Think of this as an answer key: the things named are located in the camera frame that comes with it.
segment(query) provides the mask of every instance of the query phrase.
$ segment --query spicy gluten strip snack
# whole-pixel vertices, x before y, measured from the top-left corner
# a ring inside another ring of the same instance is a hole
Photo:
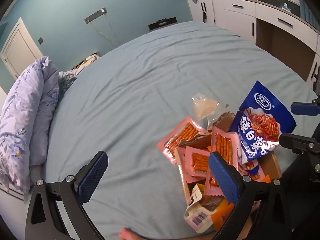
[[[245,164],[271,152],[279,145],[280,134],[291,133],[295,127],[296,122],[287,108],[257,81],[230,127],[241,142],[238,162]]]
[[[208,171],[208,156],[210,152],[186,146],[185,168],[191,176],[206,177]]]
[[[189,141],[200,134],[205,134],[205,130],[187,116],[157,144],[157,147],[172,164],[175,164],[174,150],[179,147],[182,141]]]
[[[235,132],[224,132],[218,128],[212,129],[211,147],[218,152],[229,165],[238,169],[237,152],[240,148],[239,138]],[[223,195],[215,177],[208,169],[204,192],[206,195]]]

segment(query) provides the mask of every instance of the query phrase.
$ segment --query snack bag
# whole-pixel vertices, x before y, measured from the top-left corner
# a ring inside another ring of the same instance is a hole
[[[185,148],[182,148],[182,147],[179,147],[177,150],[178,150],[178,154],[179,154],[180,161],[181,161],[181,172],[182,172],[182,175],[183,175],[185,181],[186,181],[187,183],[192,183],[192,182],[196,182],[196,181],[200,181],[200,180],[204,179],[203,177],[194,177],[194,176],[191,176],[191,175],[186,171],[186,161],[185,161],[185,152],[186,152],[186,149],[185,149]]]
[[[213,225],[211,215],[228,205],[223,196],[204,195],[204,185],[196,184],[192,190],[185,221],[199,234]]]
[[[186,146],[186,171],[191,176],[206,177],[210,152]]]
[[[245,164],[271,152],[281,133],[291,133],[296,122],[287,108],[260,82],[256,82],[234,118],[230,131],[238,133],[241,151],[238,162]]]
[[[157,144],[157,147],[172,164],[175,164],[176,158],[174,156],[174,150],[179,147],[180,143],[190,141],[196,136],[205,133],[206,131],[201,126],[187,116]]]
[[[214,127],[212,129],[211,150],[212,152],[218,152],[229,165],[233,165],[238,169],[237,156],[238,151],[240,151],[240,145],[238,136],[235,132],[226,133],[217,127]],[[204,193],[206,195],[223,196],[210,169],[208,169],[207,172]]]

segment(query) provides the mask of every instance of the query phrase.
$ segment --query teal wall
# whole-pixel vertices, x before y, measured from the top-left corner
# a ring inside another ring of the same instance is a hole
[[[170,17],[176,17],[178,22],[191,20],[186,0],[18,0],[0,21],[0,25],[8,23],[0,38],[0,49],[21,17],[42,54],[49,55],[60,71],[70,70],[95,51],[103,55],[115,48],[84,22],[103,7],[120,44],[148,33],[148,24],[157,20]],[[105,16],[92,23],[115,40]],[[41,45],[37,42],[40,37],[44,40]],[[8,92],[13,83],[0,60],[0,86]]]

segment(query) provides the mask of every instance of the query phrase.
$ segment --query human foot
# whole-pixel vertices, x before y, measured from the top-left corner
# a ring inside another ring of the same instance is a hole
[[[141,238],[136,233],[132,232],[127,228],[121,229],[121,232],[119,233],[119,238],[121,240],[143,240],[143,238]]]

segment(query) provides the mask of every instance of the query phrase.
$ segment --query light blue bed sheet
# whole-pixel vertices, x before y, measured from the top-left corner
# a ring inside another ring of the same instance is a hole
[[[105,151],[109,167],[84,208],[106,239],[118,239],[122,227],[147,238],[196,236],[183,219],[178,168],[156,144],[194,116],[196,93],[236,112],[256,80],[288,109],[316,97],[279,60],[216,26],[186,22],[130,41],[84,69],[65,93],[51,126],[46,181],[76,174]],[[294,133],[305,136],[320,121],[295,120]],[[282,171],[296,157],[281,147],[276,154]]]

